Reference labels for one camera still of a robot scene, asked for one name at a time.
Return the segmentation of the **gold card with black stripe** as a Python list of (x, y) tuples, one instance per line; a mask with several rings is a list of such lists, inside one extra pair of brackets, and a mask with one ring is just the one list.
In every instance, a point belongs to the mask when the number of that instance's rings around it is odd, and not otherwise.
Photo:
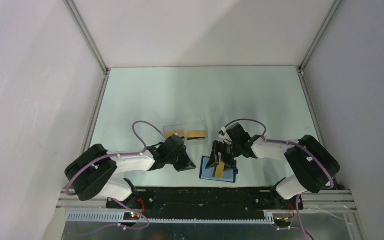
[(216, 179), (221, 179), (225, 171), (225, 163), (220, 160), (218, 165), (214, 167), (213, 177)]

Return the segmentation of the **blue leather card holder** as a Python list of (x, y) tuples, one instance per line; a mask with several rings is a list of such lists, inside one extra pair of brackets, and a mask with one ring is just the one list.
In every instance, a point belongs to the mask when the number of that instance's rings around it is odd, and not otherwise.
[(237, 161), (233, 161), (233, 169), (222, 171), (220, 166), (215, 166), (206, 169), (206, 165), (209, 162), (209, 156), (203, 156), (201, 158), (199, 179), (216, 182), (236, 183), (239, 170), (237, 168)]

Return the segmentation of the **clear plastic tray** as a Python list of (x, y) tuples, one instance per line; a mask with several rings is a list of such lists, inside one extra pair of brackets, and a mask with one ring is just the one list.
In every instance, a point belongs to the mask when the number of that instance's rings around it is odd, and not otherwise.
[(203, 120), (164, 126), (163, 132), (167, 138), (179, 136), (187, 147), (206, 144), (208, 141), (207, 126)]

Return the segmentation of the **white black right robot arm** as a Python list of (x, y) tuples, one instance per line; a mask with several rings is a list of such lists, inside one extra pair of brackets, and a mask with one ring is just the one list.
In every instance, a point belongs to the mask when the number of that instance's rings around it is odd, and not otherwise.
[(293, 197), (303, 193), (317, 194), (324, 188), (334, 188), (340, 164), (315, 137), (305, 135), (297, 140), (278, 140), (267, 138), (264, 132), (251, 136), (239, 122), (234, 120), (220, 129), (221, 140), (213, 141), (202, 169), (236, 173), (239, 157), (288, 163), (293, 174), (280, 180), (270, 196), (271, 204), (277, 209), (284, 209)]

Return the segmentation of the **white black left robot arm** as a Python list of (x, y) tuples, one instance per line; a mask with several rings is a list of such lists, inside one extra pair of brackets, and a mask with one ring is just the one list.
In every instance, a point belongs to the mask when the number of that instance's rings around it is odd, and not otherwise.
[(125, 208), (133, 208), (138, 194), (133, 183), (124, 178), (122, 183), (111, 180), (125, 172), (160, 170), (172, 165), (177, 172), (196, 169), (187, 154), (181, 137), (172, 135), (164, 142), (145, 147), (142, 152), (109, 152), (100, 143), (93, 145), (64, 171), (68, 179), (67, 195), (89, 201), (97, 196), (118, 200)]

